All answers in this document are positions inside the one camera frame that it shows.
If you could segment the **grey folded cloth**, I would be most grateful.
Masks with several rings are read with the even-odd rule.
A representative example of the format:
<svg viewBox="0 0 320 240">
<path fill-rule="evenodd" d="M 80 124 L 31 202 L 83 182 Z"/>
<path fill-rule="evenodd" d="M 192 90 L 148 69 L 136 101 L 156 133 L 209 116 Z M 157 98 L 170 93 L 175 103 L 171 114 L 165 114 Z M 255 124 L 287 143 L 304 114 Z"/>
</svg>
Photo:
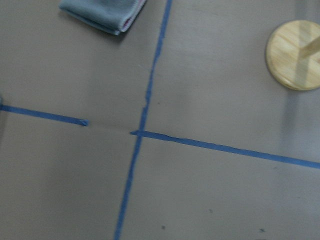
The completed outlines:
<svg viewBox="0 0 320 240">
<path fill-rule="evenodd" d="M 145 0 L 62 0 L 58 7 L 91 27 L 118 36 L 131 27 L 145 3 Z"/>
</svg>

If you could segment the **wooden mug tree stand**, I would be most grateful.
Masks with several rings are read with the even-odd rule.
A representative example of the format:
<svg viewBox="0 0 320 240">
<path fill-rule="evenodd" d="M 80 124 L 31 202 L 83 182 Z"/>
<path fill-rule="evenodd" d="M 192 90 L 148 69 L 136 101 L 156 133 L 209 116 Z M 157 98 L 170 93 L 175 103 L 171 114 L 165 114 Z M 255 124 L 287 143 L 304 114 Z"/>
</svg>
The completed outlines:
<svg viewBox="0 0 320 240">
<path fill-rule="evenodd" d="M 270 35 L 265 60 L 271 75 L 283 86 L 296 91 L 320 87 L 320 25 L 293 20 Z"/>
</svg>

